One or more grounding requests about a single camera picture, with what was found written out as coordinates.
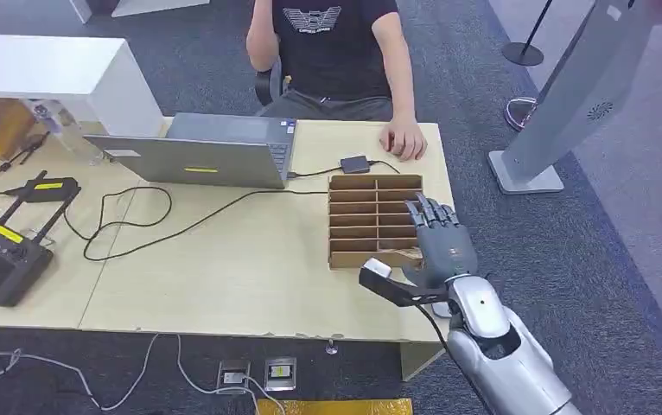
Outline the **person's left hand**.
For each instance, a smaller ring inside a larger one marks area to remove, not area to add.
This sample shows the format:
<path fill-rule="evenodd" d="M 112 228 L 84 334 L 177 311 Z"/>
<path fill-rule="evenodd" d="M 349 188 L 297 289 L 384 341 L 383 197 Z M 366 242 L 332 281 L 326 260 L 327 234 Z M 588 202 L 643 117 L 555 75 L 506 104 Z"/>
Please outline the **person's left hand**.
<path fill-rule="evenodd" d="M 380 133 L 379 143 L 400 161 L 419 160 L 428 146 L 417 120 L 402 116 L 393 116 L 386 124 Z"/>

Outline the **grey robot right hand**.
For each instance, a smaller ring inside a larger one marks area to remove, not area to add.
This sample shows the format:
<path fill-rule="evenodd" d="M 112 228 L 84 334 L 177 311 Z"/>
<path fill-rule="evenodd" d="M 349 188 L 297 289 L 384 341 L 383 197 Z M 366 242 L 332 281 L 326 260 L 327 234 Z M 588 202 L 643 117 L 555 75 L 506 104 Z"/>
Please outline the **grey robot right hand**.
<path fill-rule="evenodd" d="M 468 229 L 446 204 L 416 193 L 407 201 L 422 259 L 418 267 L 405 265 L 405 277 L 418 287 L 438 288 L 449 279 L 475 274 L 478 258 Z"/>

